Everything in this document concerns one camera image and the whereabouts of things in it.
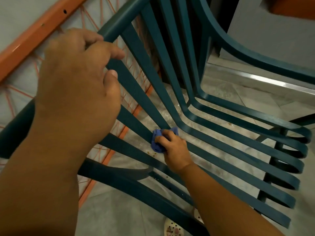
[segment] cleaning rag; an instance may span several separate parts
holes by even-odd
[[[175,133],[175,135],[178,136],[178,128],[177,127],[172,127],[170,129],[173,133]],[[157,153],[163,153],[163,152],[166,152],[166,149],[165,147],[163,147],[160,143],[156,143],[154,142],[154,139],[157,137],[157,136],[162,136],[162,131],[163,129],[155,129],[153,131],[153,137],[152,137],[152,141],[151,141],[151,148],[153,151],[157,152]]]

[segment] teal chair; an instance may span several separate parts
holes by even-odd
[[[205,68],[207,56],[206,50],[209,44],[209,37],[214,39],[226,51],[236,56],[238,59],[280,75],[315,84],[315,72],[268,58],[250,51],[244,46],[235,42],[218,25],[217,21],[211,14],[206,0],[190,0],[196,14],[198,15],[198,18],[202,23],[201,46],[203,51],[200,51],[200,56],[198,57],[197,62],[188,19],[186,0],[176,0],[176,10],[178,11],[177,15],[179,17],[179,21],[177,20],[178,23],[175,21],[170,0],[158,0],[158,2],[163,14],[163,21],[166,26],[166,31],[173,48],[172,50],[168,50],[164,43],[161,31],[150,4],[150,0],[129,0],[99,30],[99,34],[103,35],[104,40],[109,42],[113,42],[119,35],[123,38],[139,66],[144,71],[156,93],[170,113],[174,122],[181,130],[266,173],[264,179],[261,180],[201,149],[200,147],[187,142],[188,149],[194,154],[258,188],[260,190],[258,198],[247,194],[224,179],[200,167],[207,174],[209,174],[232,194],[236,195],[242,201],[253,207],[260,214],[263,214],[278,224],[288,228],[290,219],[283,213],[265,204],[265,200],[268,198],[285,207],[294,208],[295,198],[290,194],[272,186],[271,183],[287,189],[298,190],[300,181],[290,173],[301,173],[303,171],[304,164],[300,159],[305,158],[307,155],[307,146],[305,143],[310,142],[311,132],[307,128],[302,127],[295,122],[287,122],[271,115],[209,95],[202,90],[200,86],[200,77],[203,75]],[[131,24],[132,20],[138,14],[142,16],[148,32],[151,35],[153,44],[156,48],[156,53],[160,60],[160,64],[165,71],[165,75],[167,76],[169,83],[172,86],[183,114],[195,123],[234,139],[255,150],[270,155],[271,159],[269,163],[263,162],[262,160],[251,156],[250,154],[247,154],[234,148],[233,146],[204,134],[188,126],[182,121],[179,113],[175,109],[175,106],[172,104],[170,96],[168,95],[161,79],[152,65],[151,59],[148,56],[143,43],[139,39],[134,27]],[[182,33],[184,34],[182,39],[179,37],[178,29],[181,29]],[[188,61],[185,60],[183,50],[188,53]],[[179,66],[179,73],[178,71],[174,70],[174,66],[172,65],[172,61],[168,53],[169,51],[175,52],[176,62]],[[118,72],[118,80],[120,84],[128,91],[128,93],[136,100],[136,102],[161,129],[170,129],[168,123],[141,89],[122,61],[111,59],[107,65],[107,68],[114,69]],[[184,100],[181,88],[179,86],[178,77],[182,77],[184,80],[189,97],[189,103],[186,103]],[[274,128],[268,130],[227,113],[207,107],[199,103],[196,100],[196,97],[236,113],[259,120],[273,126]],[[187,106],[189,104],[200,111],[255,132],[261,136],[256,141],[237,132],[231,131],[223,126],[198,117],[188,109]],[[26,137],[33,117],[34,102],[32,100],[0,133],[0,156],[2,158],[10,158],[17,146]],[[148,143],[151,142],[152,132],[123,106],[121,106],[121,111],[117,119]],[[286,133],[289,130],[300,134],[301,137],[294,138],[287,136]],[[266,138],[276,141],[274,148],[261,143],[262,139]],[[153,169],[156,168],[169,177],[173,178],[178,183],[184,185],[179,176],[171,172],[164,163],[139,150],[136,146],[132,146],[112,134],[107,135],[99,144],[129,156],[144,164],[147,164],[148,168],[143,170],[114,168],[102,165],[101,163],[87,158],[78,172],[79,175],[110,185],[137,198],[138,200],[164,214],[166,217],[177,222],[179,225],[182,225],[183,228],[192,235],[208,235],[206,228],[200,224],[191,214],[185,212],[155,191],[137,182],[140,179],[151,176],[159,183],[177,194],[180,198],[193,205],[193,201],[188,194],[153,171]],[[295,150],[284,149],[283,145],[289,146]]]

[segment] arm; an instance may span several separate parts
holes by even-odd
[[[31,129],[0,174],[0,235],[74,235],[77,172],[120,110],[117,73],[103,70],[123,57],[84,29],[49,43]]]
[[[183,179],[196,208],[213,236],[283,236],[271,223],[201,170],[192,160],[186,141],[164,130],[155,141],[167,153],[165,162]]]

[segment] fingernail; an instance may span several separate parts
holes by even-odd
[[[115,70],[111,69],[108,71],[111,75],[113,75],[116,79],[118,79],[118,74]]]

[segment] floor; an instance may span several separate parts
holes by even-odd
[[[229,82],[225,82],[219,80],[217,78],[211,78],[211,70],[207,72],[207,75],[204,76],[202,82],[202,88],[204,91],[215,95],[217,97],[232,101],[234,103],[238,103],[243,106],[247,106],[253,108],[258,111],[262,111],[267,114],[274,115],[276,117],[291,120],[301,116],[305,116],[308,114],[315,113],[315,107],[311,105],[307,105],[304,103],[300,103],[294,101],[293,99],[286,99],[281,96],[277,96],[274,94],[266,93],[263,91],[258,91],[255,89],[243,87],[241,85],[232,84]],[[200,126],[194,122],[188,120],[181,112],[178,103],[176,101],[175,95],[169,85],[165,85],[168,93],[171,96],[171,99],[177,108],[179,114],[183,121],[191,127],[198,129],[208,135],[211,135],[214,138],[217,138],[229,145],[232,145],[242,151],[245,151],[257,158],[262,159],[265,162],[269,161],[269,156],[258,152],[254,149],[251,149],[241,143],[238,143],[234,140],[231,140],[223,135],[220,135],[210,129],[207,129],[203,126]],[[186,91],[183,90],[183,94],[185,99],[187,100]],[[161,112],[163,117],[169,123],[170,126],[175,126],[171,116],[164,108],[164,105],[161,103],[160,99],[156,95],[155,92],[150,96],[152,102]],[[253,120],[249,117],[244,117],[240,114],[233,113],[229,110],[223,109],[221,107],[215,106],[213,104],[205,103],[202,100],[198,100],[201,103],[207,104],[210,107],[216,108],[218,110],[227,112],[239,118],[242,118],[246,121],[250,121],[254,124],[270,128],[270,126],[265,123],[261,123],[259,121]],[[190,111],[194,114],[206,118],[212,122],[215,122],[219,125],[227,127],[233,131],[246,135],[252,139],[255,139],[258,135],[250,132],[246,129],[240,128],[238,126],[234,126],[230,123],[227,123],[221,119],[215,118],[213,116],[204,114],[194,107],[189,107]],[[157,125],[152,121],[152,119],[142,111],[138,116],[138,119],[150,130],[154,130]],[[194,143],[197,146],[202,147],[203,149],[213,153],[214,155],[230,162],[231,164],[259,177],[263,178],[264,172],[258,170],[243,161],[240,161],[225,152],[216,149],[215,147],[208,145],[204,142],[199,141],[198,139],[188,135],[187,133],[180,131],[180,136],[185,138],[186,140]],[[152,157],[159,159],[160,161],[164,161],[163,156],[161,154],[155,154],[150,145],[145,142],[142,138],[137,136],[134,132],[129,130],[128,134],[124,138],[125,141],[130,144],[138,147],[139,149],[148,152]],[[267,139],[263,142],[264,144],[273,146],[274,142],[270,139]],[[301,179],[301,186],[299,191],[291,191],[287,190],[292,194],[296,200],[296,207],[294,210],[282,207],[277,203],[272,201],[267,201],[267,203],[274,208],[284,212],[291,219],[291,225],[289,229],[285,229],[278,224],[272,222],[276,227],[278,227],[285,235],[304,235],[311,236],[315,235],[315,173],[313,171],[315,166],[315,142],[309,144],[309,154],[308,157],[304,159],[305,162],[305,170],[304,173],[298,175]],[[204,168],[210,170],[226,181],[234,184],[240,189],[246,191],[247,193],[257,196],[258,189],[251,186],[250,184],[240,180],[239,178],[231,175],[230,173],[218,168],[211,163],[201,159],[200,157],[192,154],[192,157],[195,162]],[[142,169],[146,168],[146,165],[137,162],[133,159],[130,159],[127,156],[116,153],[111,161],[109,162],[109,166],[112,167],[124,167],[124,168],[134,168],[134,169]],[[181,189],[187,191],[181,185],[169,179],[176,186],[179,186]],[[152,178],[146,178],[140,181],[144,185],[149,188],[155,190],[159,194],[168,198],[172,202],[176,203],[181,208],[191,212],[193,209],[190,205],[180,199],[178,196],[173,194],[167,188],[163,187],[159,183],[157,183]],[[131,196],[120,192],[112,187],[104,185],[102,183],[97,183],[93,188],[89,198],[86,200],[84,205],[79,210],[78,216],[78,224],[76,236],[83,235],[137,235],[137,236],[160,236],[163,235],[163,227],[164,227],[165,217],[159,212],[155,211],[151,207],[145,205],[144,203],[132,198]]]

